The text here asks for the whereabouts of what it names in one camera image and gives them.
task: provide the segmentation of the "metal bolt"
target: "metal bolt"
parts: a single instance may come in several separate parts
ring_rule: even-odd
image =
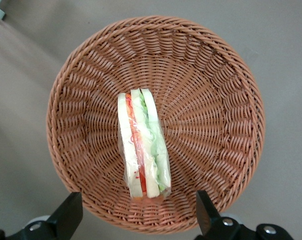
[[[223,223],[225,226],[233,226],[233,221],[230,218],[223,219]]]
[[[265,226],[264,231],[268,234],[276,234],[276,230],[272,226]]]
[[[36,224],[33,224],[31,227],[30,227],[30,231],[34,231],[34,230],[37,230],[39,227],[41,227],[41,223],[36,223]]]

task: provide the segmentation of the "white bread slice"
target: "white bread slice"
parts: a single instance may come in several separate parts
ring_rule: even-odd
[[[133,112],[142,139],[146,193],[148,198],[155,198],[160,195],[160,190],[157,183],[157,166],[155,159],[151,154],[153,137],[145,123],[146,116],[144,115],[143,106],[141,104],[140,89],[131,90],[131,97]]]
[[[120,132],[125,156],[126,180],[132,197],[141,198],[143,192],[140,182],[139,165],[137,162],[134,143],[131,141],[132,131],[126,109],[125,93],[121,93],[117,102]]]
[[[170,165],[168,159],[168,152],[165,144],[165,140],[162,134],[162,129],[160,127],[160,122],[158,119],[155,102],[152,93],[149,89],[141,89],[145,105],[147,107],[147,112],[149,116],[149,124],[151,131],[156,134],[157,139],[157,159],[156,164],[159,171],[159,181],[166,187],[171,187],[171,177],[170,177]]]

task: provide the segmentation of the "red filling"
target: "red filling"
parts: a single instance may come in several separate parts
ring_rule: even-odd
[[[137,123],[135,120],[133,107],[132,107],[132,98],[130,94],[126,94],[126,110],[129,116],[129,121],[132,131],[131,141],[134,143],[137,162],[139,164],[139,173],[140,173],[142,192],[146,193],[146,179],[145,179],[145,169],[144,169],[144,159],[143,159],[142,138],[141,138],[141,133],[137,128]]]

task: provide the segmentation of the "plastic wrap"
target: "plastic wrap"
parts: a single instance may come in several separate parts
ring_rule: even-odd
[[[148,89],[118,97],[119,151],[124,179],[134,200],[160,202],[171,193],[169,156]]]

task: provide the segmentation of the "wicker basket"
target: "wicker basket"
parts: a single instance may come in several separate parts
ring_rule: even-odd
[[[150,88],[170,156],[172,194],[151,207],[131,203],[117,145],[117,96],[133,88]],[[71,53],[51,91],[47,140],[58,175],[90,212],[170,234],[197,226],[196,190],[219,211],[240,196],[262,152],[264,119],[254,78],[225,41],[188,20],[137,17]]]

